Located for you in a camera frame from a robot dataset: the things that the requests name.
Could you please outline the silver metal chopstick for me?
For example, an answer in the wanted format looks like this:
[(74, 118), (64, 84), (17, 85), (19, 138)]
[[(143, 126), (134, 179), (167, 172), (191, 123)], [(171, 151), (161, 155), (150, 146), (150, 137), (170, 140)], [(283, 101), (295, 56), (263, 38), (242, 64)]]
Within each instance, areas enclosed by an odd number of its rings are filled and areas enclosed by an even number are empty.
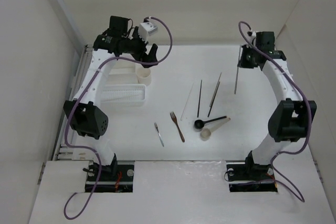
[(215, 90), (214, 90), (214, 93), (213, 93), (213, 96), (212, 96), (212, 99), (211, 99), (211, 102), (210, 102), (209, 107), (211, 107), (211, 106), (213, 105), (213, 102), (214, 102), (214, 100), (215, 100), (215, 95), (216, 95), (217, 90), (218, 90), (218, 88), (219, 88), (220, 78), (221, 78), (221, 76), (222, 76), (222, 73), (223, 73), (223, 72), (221, 72), (220, 75), (219, 75), (219, 77), (218, 77), (218, 81), (217, 81), (217, 84), (216, 84), (216, 86), (215, 86)]

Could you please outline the black thin chopstick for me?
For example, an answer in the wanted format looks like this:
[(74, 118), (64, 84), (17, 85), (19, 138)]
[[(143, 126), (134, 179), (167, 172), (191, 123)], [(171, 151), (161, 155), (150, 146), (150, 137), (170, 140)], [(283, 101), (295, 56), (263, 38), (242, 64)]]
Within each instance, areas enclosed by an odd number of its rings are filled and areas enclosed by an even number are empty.
[(212, 107), (213, 107), (213, 104), (214, 104), (214, 101), (215, 101), (215, 98), (216, 98), (216, 95), (217, 95), (219, 85), (220, 85), (220, 81), (218, 81), (218, 83), (216, 84), (216, 87), (215, 87), (215, 90), (214, 90), (214, 93), (213, 93), (213, 96), (212, 96), (212, 99), (211, 99), (211, 103), (209, 105), (209, 111), (208, 111), (207, 117), (209, 117), (210, 114), (211, 114)]

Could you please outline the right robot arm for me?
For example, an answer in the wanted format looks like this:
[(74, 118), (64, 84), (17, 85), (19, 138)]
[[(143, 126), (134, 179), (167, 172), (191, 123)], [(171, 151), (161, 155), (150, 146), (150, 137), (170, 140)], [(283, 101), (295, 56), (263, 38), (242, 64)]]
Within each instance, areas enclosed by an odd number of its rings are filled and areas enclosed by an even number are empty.
[(308, 120), (317, 110), (314, 101), (304, 102), (292, 86), (285, 54), (275, 49), (271, 31), (248, 31), (248, 43), (242, 46), (238, 67), (259, 68), (267, 77), (277, 100), (277, 107), (268, 121), (268, 134), (245, 159), (242, 174), (249, 180), (261, 180), (271, 169), (271, 159), (291, 143), (305, 138)]

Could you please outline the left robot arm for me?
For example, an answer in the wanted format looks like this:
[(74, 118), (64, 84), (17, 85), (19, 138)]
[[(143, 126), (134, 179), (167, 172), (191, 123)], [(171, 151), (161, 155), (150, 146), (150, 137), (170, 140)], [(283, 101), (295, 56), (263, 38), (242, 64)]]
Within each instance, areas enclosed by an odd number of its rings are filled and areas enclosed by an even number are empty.
[(101, 109), (102, 94), (109, 73), (117, 62), (137, 63), (151, 68), (160, 63), (157, 44), (148, 48), (149, 37), (157, 32), (158, 18), (148, 16), (137, 26), (130, 19), (111, 16), (109, 27), (100, 33), (93, 45), (90, 65), (83, 82), (71, 100), (64, 102), (67, 123), (65, 144), (75, 150), (92, 152), (93, 172), (105, 180), (117, 176), (116, 155), (104, 138), (109, 118)]

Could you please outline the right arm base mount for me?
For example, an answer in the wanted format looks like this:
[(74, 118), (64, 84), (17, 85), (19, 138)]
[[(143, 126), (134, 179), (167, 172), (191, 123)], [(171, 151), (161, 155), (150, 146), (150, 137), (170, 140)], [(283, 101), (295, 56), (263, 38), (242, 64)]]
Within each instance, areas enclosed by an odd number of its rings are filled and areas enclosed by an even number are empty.
[(229, 162), (226, 168), (231, 193), (278, 192), (270, 165), (248, 167), (245, 162)]

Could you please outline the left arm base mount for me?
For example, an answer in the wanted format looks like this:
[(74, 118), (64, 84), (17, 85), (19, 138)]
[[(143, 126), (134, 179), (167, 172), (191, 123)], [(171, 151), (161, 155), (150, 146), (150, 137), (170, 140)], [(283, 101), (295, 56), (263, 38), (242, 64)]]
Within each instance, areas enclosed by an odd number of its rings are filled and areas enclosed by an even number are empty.
[[(113, 170), (102, 167), (102, 172), (95, 193), (132, 193), (134, 179), (134, 165), (131, 161), (118, 161)], [(85, 192), (92, 191), (98, 175), (98, 164), (90, 162), (88, 168), (83, 169), (87, 173)]]

